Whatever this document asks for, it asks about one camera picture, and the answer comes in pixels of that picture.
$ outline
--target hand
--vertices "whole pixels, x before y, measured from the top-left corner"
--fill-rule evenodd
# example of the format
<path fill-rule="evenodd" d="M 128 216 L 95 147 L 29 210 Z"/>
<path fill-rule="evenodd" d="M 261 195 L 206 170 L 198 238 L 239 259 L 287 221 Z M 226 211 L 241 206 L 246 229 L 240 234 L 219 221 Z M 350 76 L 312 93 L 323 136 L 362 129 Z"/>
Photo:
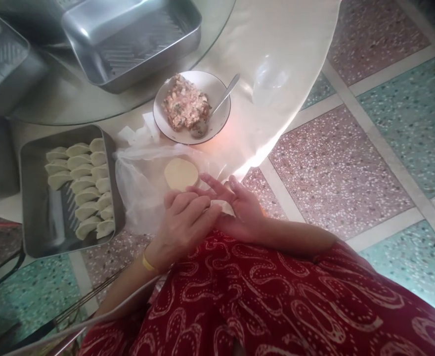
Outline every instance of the hand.
<path fill-rule="evenodd" d="M 214 227 L 222 210 L 217 205 L 210 207 L 208 196 L 179 190 L 168 192 L 164 204 L 165 217 L 144 252 L 147 261 L 159 271 L 166 271 L 195 249 Z"/>
<path fill-rule="evenodd" d="M 210 190 L 202 190 L 194 186 L 186 187 L 186 190 L 200 197 L 208 196 L 211 200 L 225 200 L 237 216 L 235 218 L 228 214 L 221 214 L 216 221 L 215 228 L 237 240 L 256 242 L 260 226 L 265 220 L 257 197 L 248 191 L 235 176 L 229 177 L 232 191 L 209 174 L 201 174 L 200 177 L 211 187 Z"/>

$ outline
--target white bowl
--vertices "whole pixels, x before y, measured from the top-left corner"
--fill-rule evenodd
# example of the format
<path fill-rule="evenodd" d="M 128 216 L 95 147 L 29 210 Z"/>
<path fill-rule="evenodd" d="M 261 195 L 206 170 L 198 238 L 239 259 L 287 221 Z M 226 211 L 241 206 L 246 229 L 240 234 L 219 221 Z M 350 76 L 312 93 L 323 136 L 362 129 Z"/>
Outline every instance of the white bowl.
<path fill-rule="evenodd" d="M 207 94 L 209 104 L 212 108 L 218 104 L 218 100 L 227 89 L 221 80 L 207 72 L 188 71 L 180 74 L 185 77 L 185 79 L 192 82 L 196 88 L 201 90 L 204 94 Z M 202 138 L 193 138 L 186 128 L 183 128 L 180 132 L 176 132 L 168 125 L 165 111 L 162 108 L 162 102 L 165 100 L 167 92 L 171 89 L 172 85 L 173 81 L 167 80 L 158 91 L 155 102 L 153 103 L 153 116 L 155 117 L 155 122 L 160 131 L 170 140 L 186 145 L 203 143 L 216 136 L 229 118 L 229 113 L 231 112 L 230 96 L 227 97 L 224 103 L 222 103 L 219 109 L 216 110 L 214 115 L 209 119 L 209 128 L 206 135 Z"/>

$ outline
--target bowl rim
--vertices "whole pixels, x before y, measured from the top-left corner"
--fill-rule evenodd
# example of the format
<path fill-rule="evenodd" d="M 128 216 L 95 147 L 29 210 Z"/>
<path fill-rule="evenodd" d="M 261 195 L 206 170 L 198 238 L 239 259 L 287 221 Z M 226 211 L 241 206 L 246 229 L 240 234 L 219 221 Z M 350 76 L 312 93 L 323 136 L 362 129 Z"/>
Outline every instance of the bowl rim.
<path fill-rule="evenodd" d="M 219 80 L 225 88 L 227 88 L 227 87 L 226 87 L 226 84 L 224 84 L 224 82 L 223 82 L 221 79 L 219 79 L 217 76 L 215 76 L 213 73 L 209 73 L 209 72 L 205 72 L 205 71 L 194 71 L 194 70 L 189 70 L 189 71 L 184 71 L 184 72 L 180 72 L 180 73 L 177 73 L 177 74 L 182 74 L 182 73 L 187 73 L 187 72 L 201 72 L 201 73 L 206 73 L 206 74 L 212 75 L 212 76 L 215 77 L 217 80 Z M 167 79 L 167 80 L 162 84 L 162 86 L 160 87 L 160 89 L 158 89 L 158 91 L 160 91 L 160 90 L 161 90 L 161 89 L 162 89 L 166 84 L 168 84 L 168 82 L 169 82 L 169 81 L 171 80 L 171 78 L 173 78 L 173 77 L 168 78 L 168 79 Z M 155 118 L 155 110 L 154 110 L 154 108 L 155 108 L 155 102 L 156 102 L 156 100 L 157 100 L 157 96 L 155 96 L 155 98 L 153 99 L 153 109 L 152 109 L 153 120 L 155 121 L 155 124 L 157 125 L 158 130 L 160 130 L 160 132 L 161 132 L 163 135 L 165 135 L 165 137 L 167 137 L 168 139 L 170 139 L 171 141 L 173 141 L 173 142 L 175 142 L 175 143 L 180 143 L 180 144 L 184 144 L 184 145 L 187 145 L 187 146 L 195 146 L 195 145 L 198 145 L 198 144 L 202 144 L 202 143 L 208 142 L 209 140 L 211 140 L 211 139 L 213 139 L 214 137 L 216 137 L 216 135 L 217 135 L 218 133 L 220 133 L 220 132 L 222 131 L 222 129 L 224 129 L 224 126 L 226 126 L 227 121 L 229 120 L 229 116 L 231 115 L 231 109 L 232 109 L 232 100 L 231 100 L 231 95 L 229 95 L 227 98 L 229 98 L 229 112 L 227 113 L 226 121 L 224 122 L 224 124 L 222 125 L 222 127 L 220 128 L 220 130 L 217 131 L 217 132 L 216 132 L 214 135 L 212 135 L 210 138 L 208 138 L 206 141 L 201 141 L 201 142 L 197 142 L 197 143 L 183 143 L 183 142 L 179 142 L 179 141 L 177 141 L 177 140 L 175 140 L 175 139 L 169 137 L 166 133 L 164 133 L 164 132 L 162 131 L 162 129 L 160 128 L 160 126 L 158 126 L 158 124 L 157 124 L 157 119 Z"/>

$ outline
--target person's left hand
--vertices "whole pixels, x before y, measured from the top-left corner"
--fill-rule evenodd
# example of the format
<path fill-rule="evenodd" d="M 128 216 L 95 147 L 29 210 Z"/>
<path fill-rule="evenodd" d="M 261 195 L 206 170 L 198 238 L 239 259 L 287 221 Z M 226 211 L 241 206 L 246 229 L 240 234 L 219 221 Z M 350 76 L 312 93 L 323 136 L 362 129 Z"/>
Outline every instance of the person's left hand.
<path fill-rule="evenodd" d="M 213 228 L 221 213 L 208 196 L 172 190 L 164 197 L 165 217 L 153 241 L 145 249 L 145 258 L 158 271 L 196 248 Z"/>

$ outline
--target dumpling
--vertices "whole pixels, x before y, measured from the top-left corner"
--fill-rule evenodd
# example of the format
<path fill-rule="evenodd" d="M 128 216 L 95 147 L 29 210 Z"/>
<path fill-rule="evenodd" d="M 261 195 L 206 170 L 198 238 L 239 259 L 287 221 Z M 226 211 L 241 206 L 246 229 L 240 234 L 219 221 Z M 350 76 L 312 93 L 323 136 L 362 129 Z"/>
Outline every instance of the dumpling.
<path fill-rule="evenodd" d="M 91 152 L 105 151 L 104 139 L 103 138 L 95 138 L 89 145 L 89 149 Z"/>
<path fill-rule="evenodd" d="M 68 161 L 63 159 L 55 159 L 48 163 L 45 167 L 50 176 L 62 171 L 68 171 Z"/>
<path fill-rule="evenodd" d="M 87 143 L 76 143 L 66 150 L 66 154 L 69 157 L 79 156 L 80 154 L 89 153 L 89 145 Z"/>
<path fill-rule="evenodd" d="M 91 176 L 81 177 L 71 183 L 71 189 L 74 194 L 79 194 L 81 190 L 89 188 L 90 186 L 95 186 L 95 179 Z"/>
<path fill-rule="evenodd" d="M 95 186 L 99 193 L 104 194 L 107 191 L 110 191 L 110 181 L 109 178 L 99 178 L 95 183 Z"/>
<path fill-rule="evenodd" d="M 94 177 L 95 181 L 98 181 L 101 178 L 107 178 L 109 176 L 109 168 L 106 164 L 103 164 L 99 167 L 94 167 L 91 169 L 90 172 Z"/>
<path fill-rule="evenodd" d="M 86 202 L 76 209 L 74 215 L 79 221 L 84 221 L 98 210 L 96 202 Z"/>
<path fill-rule="evenodd" d="M 100 197 L 100 193 L 97 190 L 96 187 L 89 187 L 84 190 L 81 190 L 75 197 L 74 201 L 78 206 L 81 206 L 82 204 L 97 199 Z"/>
<path fill-rule="evenodd" d="M 107 156 L 104 151 L 98 151 L 91 153 L 90 160 L 92 161 L 92 165 L 94 167 L 102 166 L 107 163 Z"/>
<path fill-rule="evenodd" d="M 80 165 L 71 171 L 71 177 L 74 179 L 79 179 L 84 176 L 90 176 L 92 168 L 93 166 L 88 163 Z"/>
<path fill-rule="evenodd" d="M 79 227 L 76 230 L 77 238 L 80 240 L 84 240 L 91 231 L 95 230 L 97 224 L 99 223 L 100 219 L 96 216 L 84 220 L 82 223 L 79 224 Z"/>
<path fill-rule="evenodd" d="M 97 201 L 97 207 L 99 210 L 104 210 L 108 205 L 112 204 L 112 194 L 110 192 L 106 192 L 102 194 L 102 196 Z"/>
<path fill-rule="evenodd" d="M 115 222 L 113 220 L 106 220 L 97 224 L 97 239 L 109 235 L 115 230 Z"/>
<path fill-rule="evenodd" d="M 52 162 L 55 159 L 68 159 L 69 156 L 66 154 L 65 147 L 57 147 L 46 153 L 46 159 L 48 162 Z"/>
<path fill-rule="evenodd" d="M 105 207 L 100 212 L 100 217 L 103 218 L 104 220 L 113 219 L 114 218 L 114 210 L 112 209 L 112 205 Z"/>
<path fill-rule="evenodd" d="M 87 163 L 90 164 L 90 155 L 84 153 L 82 155 L 70 157 L 68 159 L 68 168 L 70 171 L 72 171 L 73 169 L 79 167 L 80 165 L 87 164 Z"/>
<path fill-rule="evenodd" d="M 54 190 L 58 190 L 61 188 L 64 183 L 73 180 L 71 175 L 69 174 L 69 171 L 62 171 L 58 172 L 56 174 L 53 174 L 52 176 L 48 177 L 48 184 L 51 188 Z"/>

